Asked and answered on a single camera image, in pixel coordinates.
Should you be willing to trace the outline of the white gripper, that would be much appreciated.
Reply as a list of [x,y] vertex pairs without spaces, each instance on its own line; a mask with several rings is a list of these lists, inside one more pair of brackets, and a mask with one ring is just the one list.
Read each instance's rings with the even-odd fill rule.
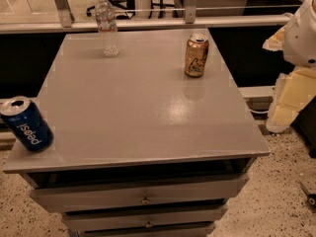
[[285,27],[265,40],[263,49],[283,50],[283,58],[296,67],[276,79],[266,128],[282,133],[316,96],[316,0],[305,0]]

